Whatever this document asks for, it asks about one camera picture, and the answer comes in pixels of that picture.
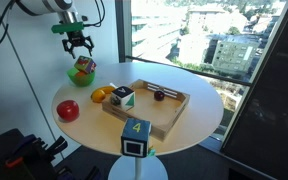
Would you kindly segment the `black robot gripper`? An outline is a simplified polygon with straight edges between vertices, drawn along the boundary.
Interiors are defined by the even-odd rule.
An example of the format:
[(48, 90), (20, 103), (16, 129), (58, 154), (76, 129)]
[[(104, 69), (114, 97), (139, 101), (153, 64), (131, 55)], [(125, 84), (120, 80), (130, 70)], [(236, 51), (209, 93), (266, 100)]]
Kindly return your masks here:
[(67, 32), (67, 39), (62, 40), (64, 50), (69, 52), (73, 59), (76, 58), (74, 53), (75, 47), (86, 47), (90, 56), (92, 56), (92, 51), (94, 44), (90, 36), (84, 36), (82, 31)]

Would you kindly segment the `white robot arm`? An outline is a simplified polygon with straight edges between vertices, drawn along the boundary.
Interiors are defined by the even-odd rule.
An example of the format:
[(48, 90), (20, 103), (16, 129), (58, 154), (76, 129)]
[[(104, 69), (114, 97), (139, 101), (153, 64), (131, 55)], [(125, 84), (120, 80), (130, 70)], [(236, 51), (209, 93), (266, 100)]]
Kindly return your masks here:
[(53, 25), (51, 31), (67, 35), (67, 38), (62, 40), (64, 50), (73, 58), (75, 47), (85, 47), (89, 54), (92, 54), (94, 44), (90, 36), (83, 34), (86, 25), (78, 19), (73, 0), (16, 0), (16, 4), (31, 16), (56, 13), (59, 23)]

